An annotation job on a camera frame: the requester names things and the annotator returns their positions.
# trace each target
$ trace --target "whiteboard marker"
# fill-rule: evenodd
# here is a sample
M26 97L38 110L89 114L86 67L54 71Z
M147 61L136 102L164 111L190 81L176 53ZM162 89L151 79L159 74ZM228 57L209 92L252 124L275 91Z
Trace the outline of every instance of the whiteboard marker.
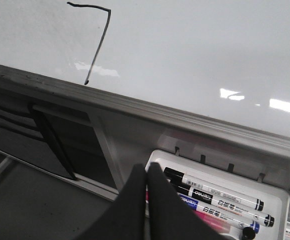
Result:
M212 216L209 216L205 213L196 210L193 210L193 212L216 232L222 234L228 234L230 232L231 226L229 224L221 220L218 220Z
M169 167L165 167L164 174L170 178L175 180L176 182L180 182L183 184L191 185L196 189L218 195L222 198L231 200L233 202L242 204L244 206L253 208L258 211L262 211L264 207L264 202L259 200L258 198L247 196L245 194L230 190L228 188L218 186L216 184L201 180L197 177L187 175L183 172L171 169Z
M207 214L215 219L221 220L222 222L239 229L248 227L252 228L255 233L258 233L260 230L260 225L253 220L249 220L242 216L235 215L234 213L225 211L218 207L214 207L212 205L209 205L208 203L199 201L181 193L178 193L178 195L191 209L196 210L200 213Z
M178 193L190 196L194 199L203 201L204 203L213 205L215 207L227 210L233 214L237 214L244 218L255 220L265 227L272 227L274 225L274 217L269 214L257 211L248 206L241 205L231 200L227 200L218 195L213 195L192 186L183 183L174 183L173 180L170 184L175 188Z

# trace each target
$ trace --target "gray floor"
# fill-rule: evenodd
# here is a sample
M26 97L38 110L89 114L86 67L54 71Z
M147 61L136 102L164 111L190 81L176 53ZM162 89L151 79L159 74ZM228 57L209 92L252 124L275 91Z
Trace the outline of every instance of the gray floor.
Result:
M20 163L0 179L0 240L71 240L111 202Z

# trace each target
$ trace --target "black marker cap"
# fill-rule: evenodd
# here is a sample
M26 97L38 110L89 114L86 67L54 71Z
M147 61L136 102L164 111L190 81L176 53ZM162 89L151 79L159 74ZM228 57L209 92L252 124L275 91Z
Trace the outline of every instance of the black marker cap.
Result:
M251 227L244 227L240 240L253 240L256 237L256 233Z
M263 210L263 207L264 207L264 202L259 200L259 206L258 206L258 211L262 211Z
M176 181L177 183L181 183L184 176L183 172L176 171L169 167L165 167L164 174L166 177L170 178L171 180Z
M275 222L275 218L272 217L271 215L268 215L267 217L265 217L265 221L264 223L266 224L267 227L273 227L274 222Z
M170 184L175 188L176 192L188 196L191 186L175 182L174 180L171 180Z

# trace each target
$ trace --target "marker tray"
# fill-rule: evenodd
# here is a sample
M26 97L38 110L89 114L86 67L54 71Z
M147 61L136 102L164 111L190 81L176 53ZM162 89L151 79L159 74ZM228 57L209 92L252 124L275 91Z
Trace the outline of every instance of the marker tray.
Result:
M262 212L273 216L275 218L275 223L273 227L261 225L255 240L284 239L290 205L290 196L285 190L224 170L219 170L162 150L154 150L151 153L146 165L146 170L151 162L159 163L162 170L169 167L206 182L262 200L264 202ZM240 232L240 229L231 227L229 234L238 240Z

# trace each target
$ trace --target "blue marker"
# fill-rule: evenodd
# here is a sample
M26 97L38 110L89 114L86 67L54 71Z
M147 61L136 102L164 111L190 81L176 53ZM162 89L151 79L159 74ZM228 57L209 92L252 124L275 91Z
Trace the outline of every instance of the blue marker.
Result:
M204 203L224 209L226 211L242 216L244 218L255 220L260 225L265 227L272 227L274 225L275 221L274 217L272 217L267 213L257 211L253 208L241 205L231 200L226 200L225 198L222 198L218 195L201 191L199 189L196 189L192 186L183 183L174 183L173 181L170 181L170 184L180 194L187 195L189 197L192 197L193 199L203 201Z
M260 225L253 220L249 220L226 210L222 210L218 207L214 207L203 201L198 201L192 197L183 195L181 193L178 193L178 195L191 209L195 211L209 215L215 219L221 220L222 222L239 229L248 227L252 228L255 233L258 233L260 230Z

